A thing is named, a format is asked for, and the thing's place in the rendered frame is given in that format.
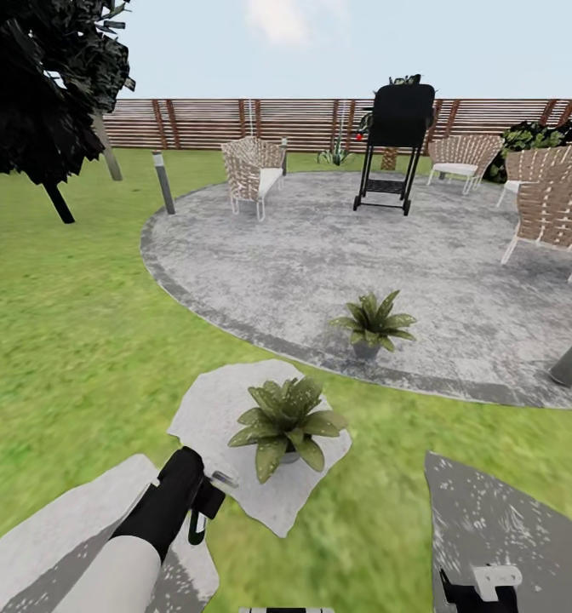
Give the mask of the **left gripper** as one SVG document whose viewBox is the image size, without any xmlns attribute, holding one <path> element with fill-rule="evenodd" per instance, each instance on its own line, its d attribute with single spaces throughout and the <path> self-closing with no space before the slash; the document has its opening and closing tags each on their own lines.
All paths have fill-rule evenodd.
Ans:
<svg viewBox="0 0 572 613">
<path fill-rule="evenodd" d="M 206 518 L 213 518 L 220 510 L 225 497 L 230 496 L 220 491 L 217 486 L 209 482 L 208 478 L 205 478 L 205 489 L 196 500 L 193 500 L 190 510 L 198 510 L 203 513 Z"/>
</svg>

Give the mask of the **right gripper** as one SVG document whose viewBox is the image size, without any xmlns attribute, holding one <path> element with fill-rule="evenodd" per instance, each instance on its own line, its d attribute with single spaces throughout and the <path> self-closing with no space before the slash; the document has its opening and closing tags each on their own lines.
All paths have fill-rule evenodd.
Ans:
<svg viewBox="0 0 572 613">
<path fill-rule="evenodd" d="M 498 602 L 483 602 L 474 585 L 452 585 L 439 565 L 443 577 L 443 590 L 450 604 L 456 604 L 458 613 L 518 613 L 517 599 L 512 587 L 496 587 Z"/>
</svg>

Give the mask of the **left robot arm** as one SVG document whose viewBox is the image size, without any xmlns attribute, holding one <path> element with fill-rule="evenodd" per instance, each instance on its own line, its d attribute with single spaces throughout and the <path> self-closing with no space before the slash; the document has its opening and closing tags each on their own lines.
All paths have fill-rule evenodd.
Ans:
<svg viewBox="0 0 572 613">
<path fill-rule="evenodd" d="M 146 613 L 168 546 L 191 510 L 213 518 L 228 494 L 217 478 L 237 489 L 236 469 L 212 457 L 207 464 L 183 447 L 135 497 L 111 539 L 53 613 Z"/>
</svg>

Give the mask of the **insectifuge atomizer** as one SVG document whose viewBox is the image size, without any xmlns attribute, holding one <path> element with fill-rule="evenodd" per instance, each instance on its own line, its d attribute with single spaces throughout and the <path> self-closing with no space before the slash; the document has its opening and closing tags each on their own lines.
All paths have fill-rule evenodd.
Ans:
<svg viewBox="0 0 572 613">
<path fill-rule="evenodd" d="M 193 546 L 198 546 L 202 541 L 206 540 L 205 530 L 207 526 L 207 519 L 203 513 L 198 510 L 191 510 L 191 514 L 188 518 L 190 522 L 190 530 L 188 530 L 188 541 Z"/>
</svg>

